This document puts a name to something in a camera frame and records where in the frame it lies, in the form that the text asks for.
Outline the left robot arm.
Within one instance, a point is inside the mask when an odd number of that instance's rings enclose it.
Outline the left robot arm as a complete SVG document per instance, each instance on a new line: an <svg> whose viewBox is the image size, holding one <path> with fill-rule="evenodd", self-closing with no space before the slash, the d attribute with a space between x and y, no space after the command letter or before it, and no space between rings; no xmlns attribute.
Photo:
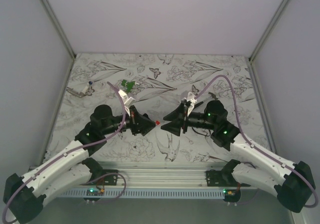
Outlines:
<svg viewBox="0 0 320 224"><path fill-rule="evenodd" d="M122 116L113 116L111 107L99 105L89 123L60 153L34 170L7 178L3 194L3 223L29 223L56 197L80 184L98 184L102 167L92 155L107 140L129 129L145 136L156 126L135 106Z"/></svg>

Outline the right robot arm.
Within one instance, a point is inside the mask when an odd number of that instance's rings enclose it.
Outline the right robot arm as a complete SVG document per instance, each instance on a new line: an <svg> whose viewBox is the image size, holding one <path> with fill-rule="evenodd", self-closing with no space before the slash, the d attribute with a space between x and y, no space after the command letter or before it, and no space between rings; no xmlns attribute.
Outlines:
<svg viewBox="0 0 320 224"><path fill-rule="evenodd" d="M167 123L161 129L176 136L186 133L189 127L210 130L214 144L257 166L251 168L238 160L229 161L221 178L225 185L233 186L238 182L261 189L295 213L309 207L307 201L316 195L316 186L307 163L294 163L250 140L227 120L228 112L218 100L208 102L203 113L189 111L190 106L182 101L163 118Z"/></svg>

